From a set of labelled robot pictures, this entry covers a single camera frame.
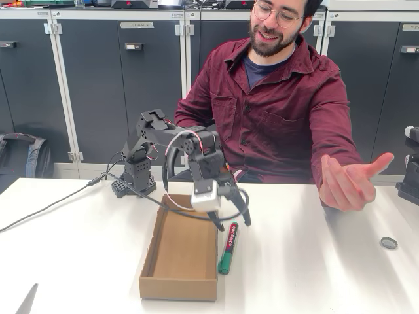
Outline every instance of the cardboard tray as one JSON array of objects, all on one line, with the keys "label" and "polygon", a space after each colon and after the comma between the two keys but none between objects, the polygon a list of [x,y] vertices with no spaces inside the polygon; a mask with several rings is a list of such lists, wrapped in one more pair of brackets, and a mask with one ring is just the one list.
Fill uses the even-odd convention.
[{"label": "cardboard tray", "polygon": [[[191,207],[188,195],[171,195]],[[166,195],[162,203],[179,209]],[[208,217],[206,213],[187,211]],[[153,238],[139,277],[139,293],[146,299],[217,299],[217,234],[213,222],[158,209]]]}]

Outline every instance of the man's arm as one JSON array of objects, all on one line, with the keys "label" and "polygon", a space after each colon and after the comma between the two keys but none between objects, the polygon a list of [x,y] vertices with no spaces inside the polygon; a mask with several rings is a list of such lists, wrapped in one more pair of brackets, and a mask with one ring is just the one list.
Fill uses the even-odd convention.
[{"label": "man's arm", "polygon": [[330,73],[313,98],[310,111],[312,171],[320,199],[341,211],[359,211],[375,199],[370,178],[394,159],[385,153],[371,164],[361,164],[352,141],[345,85],[338,71]]},{"label": "man's arm", "polygon": [[192,85],[187,97],[177,104],[175,124],[178,126],[204,126],[212,120],[210,95],[211,55]]},{"label": "man's arm", "polygon": [[323,155],[336,158],[340,165],[362,162],[352,140],[348,104],[339,70],[333,71],[315,93],[310,109],[312,173],[318,188],[322,183]]}]

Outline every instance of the mustache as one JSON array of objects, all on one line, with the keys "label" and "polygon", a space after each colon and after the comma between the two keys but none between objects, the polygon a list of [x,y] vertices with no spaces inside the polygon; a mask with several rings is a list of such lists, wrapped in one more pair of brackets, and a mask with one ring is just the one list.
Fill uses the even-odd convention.
[{"label": "mustache", "polygon": [[258,25],[255,25],[255,27],[253,28],[253,31],[257,31],[257,30],[262,31],[263,33],[267,35],[271,35],[271,36],[275,36],[275,37],[279,37],[280,39],[283,39],[283,33],[277,32],[273,28],[267,28],[265,25],[263,25],[260,28]]}]

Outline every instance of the white table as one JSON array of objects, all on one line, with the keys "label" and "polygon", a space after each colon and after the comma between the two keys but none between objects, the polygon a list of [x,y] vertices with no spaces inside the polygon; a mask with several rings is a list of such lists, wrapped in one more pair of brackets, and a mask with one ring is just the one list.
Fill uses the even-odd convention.
[{"label": "white table", "polygon": [[[0,195],[0,227],[87,182],[19,179]],[[157,206],[118,199],[107,181],[0,234],[0,313],[14,314],[34,283],[31,314],[419,313],[419,207],[395,188],[378,187],[360,213],[325,213],[315,186],[241,187],[253,224],[238,219],[231,273],[219,276],[215,303],[139,298]],[[189,194],[191,185],[170,190]],[[151,195],[159,200],[162,185]],[[384,236],[398,241],[395,251],[379,245]]]}]

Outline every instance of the shirt sleeve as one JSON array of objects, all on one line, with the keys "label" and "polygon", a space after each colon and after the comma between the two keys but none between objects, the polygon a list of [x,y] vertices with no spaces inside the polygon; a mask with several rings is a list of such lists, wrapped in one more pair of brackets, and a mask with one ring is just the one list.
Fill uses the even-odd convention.
[{"label": "shirt sleeve", "polygon": [[209,80],[211,59],[210,54],[188,95],[177,104],[175,111],[176,125],[184,127],[204,126],[212,120]]},{"label": "shirt sleeve", "polygon": [[312,132],[312,174],[316,186],[322,184],[321,157],[334,157],[342,165],[362,163],[352,139],[346,87],[340,71],[332,71],[314,94],[310,107]]}]

